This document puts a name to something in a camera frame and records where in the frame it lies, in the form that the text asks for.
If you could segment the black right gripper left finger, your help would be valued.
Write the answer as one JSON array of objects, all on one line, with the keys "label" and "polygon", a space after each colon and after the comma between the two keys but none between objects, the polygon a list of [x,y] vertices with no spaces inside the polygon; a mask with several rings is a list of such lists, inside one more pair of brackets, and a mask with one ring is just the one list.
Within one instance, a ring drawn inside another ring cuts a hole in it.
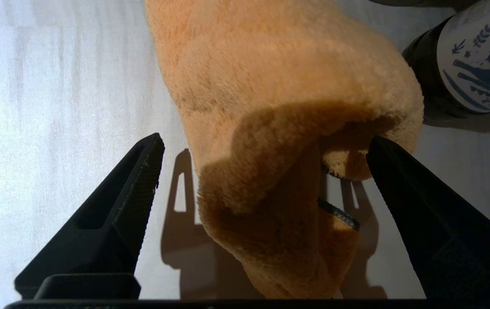
[{"label": "black right gripper left finger", "polygon": [[164,157],[154,133],[138,141],[15,278],[24,300],[137,299],[134,272]]}]

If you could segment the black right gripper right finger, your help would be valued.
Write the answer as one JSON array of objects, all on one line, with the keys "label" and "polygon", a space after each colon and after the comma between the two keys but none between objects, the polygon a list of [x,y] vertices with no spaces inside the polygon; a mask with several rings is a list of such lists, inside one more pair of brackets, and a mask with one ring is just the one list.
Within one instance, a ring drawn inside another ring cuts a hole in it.
[{"label": "black right gripper right finger", "polygon": [[394,141],[366,160],[426,297],[490,301],[490,219]]}]

